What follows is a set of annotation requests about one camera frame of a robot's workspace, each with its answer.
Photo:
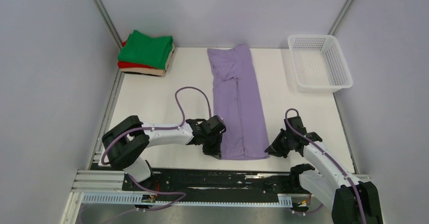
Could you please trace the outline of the purple t shirt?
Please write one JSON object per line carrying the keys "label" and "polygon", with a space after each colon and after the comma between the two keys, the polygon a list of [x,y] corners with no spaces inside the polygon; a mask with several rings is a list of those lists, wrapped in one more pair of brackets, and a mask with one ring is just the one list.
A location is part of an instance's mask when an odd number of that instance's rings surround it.
{"label": "purple t shirt", "polygon": [[226,125],[221,159],[267,159],[270,143],[248,45],[207,49],[207,55],[213,75],[213,112]]}

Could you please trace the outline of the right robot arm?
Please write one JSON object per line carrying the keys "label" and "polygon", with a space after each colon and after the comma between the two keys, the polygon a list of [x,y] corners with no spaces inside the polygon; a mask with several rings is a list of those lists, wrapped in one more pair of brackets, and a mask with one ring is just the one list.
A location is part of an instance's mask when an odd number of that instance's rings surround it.
{"label": "right robot arm", "polygon": [[330,210],[333,223],[383,223],[377,187],[347,171],[318,134],[307,132],[299,115],[284,123],[265,151],[284,158],[295,151],[307,160],[290,169],[290,188],[315,196]]}

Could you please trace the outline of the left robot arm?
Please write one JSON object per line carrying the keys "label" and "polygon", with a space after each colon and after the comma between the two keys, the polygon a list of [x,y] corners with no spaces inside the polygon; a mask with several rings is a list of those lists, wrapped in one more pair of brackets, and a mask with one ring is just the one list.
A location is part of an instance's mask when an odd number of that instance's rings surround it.
{"label": "left robot arm", "polygon": [[104,152],[100,162],[125,171],[142,190],[149,190],[155,184],[155,176],[148,161],[141,156],[145,149],[172,144],[201,145],[205,155],[220,158],[225,132],[226,126],[217,115],[170,125],[145,123],[132,115],[102,136]]}

